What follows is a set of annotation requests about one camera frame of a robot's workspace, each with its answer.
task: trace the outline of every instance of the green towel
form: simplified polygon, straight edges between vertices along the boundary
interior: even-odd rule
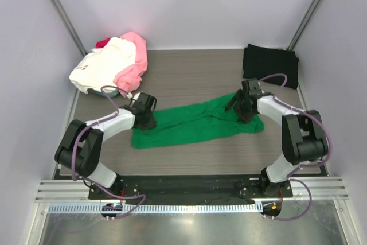
[[[264,123],[257,115],[250,123],[245,124],[237,121],[238,116],[232,108],[224,111],[233,95],[234,93],[208,102],[154,111],[157,126],[148,130],[134,129],[131,144],[137,149],[146,149],[262,131]]]

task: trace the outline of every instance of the pink towel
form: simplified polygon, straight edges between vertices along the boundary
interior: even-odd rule
[[[120,36],[123,40],[130,41],[136,46],[136,58],[135,64],[126,67],[120,71],[114,78],[114,83],[121,89],[127,92],[132,92],[140,86],[142,81],[142,75],[148,67],[147,47],[145,40],[135,32],[128,32]],[[109,38],[103,41],[99,41],[96,44],[96,48],[103,48]],[[121,92],[121,95],[126,98],[126,94]]]

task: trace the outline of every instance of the folded black cloth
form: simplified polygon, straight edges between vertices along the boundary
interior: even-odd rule
[[[288,77],[286,87],[296,89],[298,86],[298,61],[292,51],[270,49],[247,45],[243,55],[243,77],[261,79],[271,74],[283,73]],[[282,77],[265,80],[268,83],[282,85]]]

